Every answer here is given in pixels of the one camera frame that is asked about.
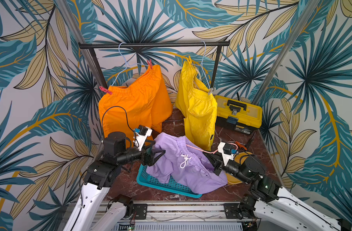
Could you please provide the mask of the purple shorts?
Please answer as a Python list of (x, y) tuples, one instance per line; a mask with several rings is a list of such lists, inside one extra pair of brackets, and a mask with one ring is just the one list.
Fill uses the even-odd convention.
[(166, 152), (153, 166), (147, 167), (146, 172), (162, 184), (167, 184), (172, 176), (177, 183), (196, 194), (210, 193), (227, 185), (227, 176), (223, 173), (217, 176), (203, 152), (186, 144), (197, 147), (186, 136), (160, 133), (153, 148)]

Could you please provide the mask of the pink wire hanger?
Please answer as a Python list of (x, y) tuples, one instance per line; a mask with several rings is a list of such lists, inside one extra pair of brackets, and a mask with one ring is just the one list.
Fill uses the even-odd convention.
[(191, 145), (188, 145), (188, 144), (186, 144), (186, 146), (187, 146), (187, 147), (190, 147), (190, 148), (192, 148), (192, 149), (201, 151), (201, 152), (203, 152), (203, 153), (207, 153), (207, 154), (216, 154), (216, 153), (218, 152), (218, 150), (215, 150), (215, 151), (213, 151), (213, 152), (209, 152), (209, 151), (206, 151), (206, 150), (203, 150), (203, 149), (200, 149), (200, 148), (198, 148), (198, 147), (194, 147), (194, 146), (191, 146)]

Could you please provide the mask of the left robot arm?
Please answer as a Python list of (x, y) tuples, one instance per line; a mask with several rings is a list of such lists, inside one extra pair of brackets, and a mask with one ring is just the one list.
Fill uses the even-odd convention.
[(139, 126), (134, 130), (130, 147), (126, 146), (129, 138), (123, 132), (112, 132), (103, 140), (102, 151), (87, 168), (78, 202), (64, 227), (65, 231), (111, 231), (121, 219), (135, 216), (133, 199), (118, 195), (99, 221), (93, 223), (104, 197), (124, 165), (140, 161), (144, 166), (152, 166), (165, 154), (165, 150), (152, 149), (155, 142), (148, 140), (151, 134), (152, 129)]

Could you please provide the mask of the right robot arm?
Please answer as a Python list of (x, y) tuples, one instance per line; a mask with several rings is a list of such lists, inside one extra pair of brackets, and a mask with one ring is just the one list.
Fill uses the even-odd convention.
[(228, 175), (250, 186), (237, 209), (237, 217), (267, 220), (288, 231), (349, 231), (351, 224), (342, 218), (329, 217), (291, 194), (285, 187), (265, 174), (263, 164), (247, 155), (242, 164), (233, 155), (204, 155), (219, 175)]

